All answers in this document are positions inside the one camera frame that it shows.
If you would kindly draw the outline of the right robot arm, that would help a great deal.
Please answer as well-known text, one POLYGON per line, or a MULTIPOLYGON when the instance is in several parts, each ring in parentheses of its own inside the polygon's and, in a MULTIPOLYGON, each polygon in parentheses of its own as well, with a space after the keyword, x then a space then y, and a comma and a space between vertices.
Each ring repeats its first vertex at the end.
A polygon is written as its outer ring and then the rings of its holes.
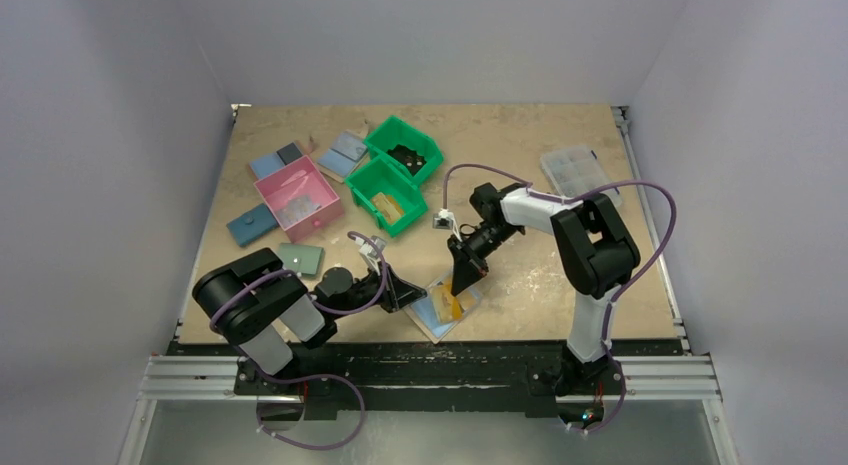
POLYGON ((517 233, 534 229, 554 237, 565 276, 576 292, 571 330, 558 368, 532 379, 562 396, 584 392, 609 365, 614 296, 641 261, 640 252, 609 197, 568 203, 518 183, 476 187, 469 202, 481 222, 447 241, 453 258, 450 293, 457 296, 489 272, 487 258, 517 233))

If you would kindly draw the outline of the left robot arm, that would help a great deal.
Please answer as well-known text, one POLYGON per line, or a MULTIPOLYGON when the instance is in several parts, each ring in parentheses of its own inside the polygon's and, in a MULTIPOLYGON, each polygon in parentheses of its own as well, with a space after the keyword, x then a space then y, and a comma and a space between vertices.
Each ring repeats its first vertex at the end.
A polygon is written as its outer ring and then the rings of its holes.
POLYGON ((337 333, 337 319, 372 307, 394 313, 425 298, 427 291, 381 261, 361 278, 344 267, 330 268, 308 289, 263 248, 203 275, 191 296, 209 318, 210 329, 257 366, 260 382, 284 394, 297 384, 299 359, 276 323, 305 348, 315 349, 337 333))

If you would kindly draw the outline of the beige leather card holder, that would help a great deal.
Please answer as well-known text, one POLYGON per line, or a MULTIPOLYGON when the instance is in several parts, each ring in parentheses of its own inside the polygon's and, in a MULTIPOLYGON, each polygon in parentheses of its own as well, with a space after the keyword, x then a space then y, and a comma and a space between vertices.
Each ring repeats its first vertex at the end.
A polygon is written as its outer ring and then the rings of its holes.
POLYGON ((483 301, 482 293, 471 286, 457 296, 450 294, 453 270, 449 269, 427 288, 427 295, 405 308, 406 314, 434 344, 439 343, 456 325, 483 301))

